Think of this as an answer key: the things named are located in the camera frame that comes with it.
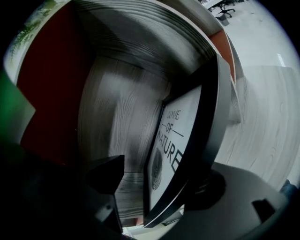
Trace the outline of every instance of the dark red wall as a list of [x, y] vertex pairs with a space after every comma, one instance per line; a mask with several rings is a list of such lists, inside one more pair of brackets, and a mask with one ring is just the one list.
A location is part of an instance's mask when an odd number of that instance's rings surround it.
[[94, 54], [72, 3], [60, 9], [32, 42], [17, 86], [35, 107], [21, 145], [43, 159], [78, 158], [77, 119]]

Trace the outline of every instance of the wooden board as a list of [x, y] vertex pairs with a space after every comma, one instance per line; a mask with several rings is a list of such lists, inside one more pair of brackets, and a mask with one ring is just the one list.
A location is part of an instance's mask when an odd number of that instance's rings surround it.
[[245, 67], [244, 73], [237, 79], [241, 123], [228, 125], [216, 161], [280, 190], [299, 158], [300, 78], [289, 67]]
[[227, 38], [229, 40], [229, 44], [230, 44], [230, 48], [231, 48], [232, 56], [233, 56], [233, 61], [234, 61], [235, 79], [239, 79], [244, 76], [242, 64], [240, 63], [238, 53], [236, 52], [235, 47], [233, 46], [233, 43], [228, 35], [227, 35]]
[[223, 29], [221, 23], [196, 0], [159, 0], [182, 13], [195, 23], [208, 37]]
[[188, 76], [216, 54], [206, 35], [174, 9], [153, 0], [77, 0], [96, 53], [169, 81]]
[[128, 63], [96, 57], [84, 86], [78, 144], [90, 161], [125, 155], [125, 172], [141, 172], [170, 83]]
[[120, 219], [143, 217], [143, 174], [125, 173], [115, 197]]

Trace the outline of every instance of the framed print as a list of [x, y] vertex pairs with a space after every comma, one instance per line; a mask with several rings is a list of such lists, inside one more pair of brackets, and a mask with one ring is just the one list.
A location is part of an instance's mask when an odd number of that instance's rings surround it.
[[145, 227], [172, 215], [209, 173], [227, 126], [230, 84], [219, 55], [173, 84], [144, 166]]

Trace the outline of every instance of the black picture frame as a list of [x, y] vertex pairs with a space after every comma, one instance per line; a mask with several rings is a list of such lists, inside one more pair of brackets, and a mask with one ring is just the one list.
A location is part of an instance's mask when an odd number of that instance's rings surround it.
[[[222, 142], [231, 100], [230, 68], [219, 55], [197, 69], [187, 80], [173, 84], [171, 94], [163, 100], [150, 151], [144, 165], [144, 227], [154, 227], [177, 211], [204, 179]], [[190, 90], [202, 86], [199, 105], [187, 147], [167, 189], [156, 205], [149, 208], [148, 163], [164, 108]]]

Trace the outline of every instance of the green object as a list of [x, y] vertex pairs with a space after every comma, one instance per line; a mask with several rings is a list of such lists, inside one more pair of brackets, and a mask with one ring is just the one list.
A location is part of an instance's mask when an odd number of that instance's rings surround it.
[[0, 70], [0, 142], [20, 143], [34, 107]]

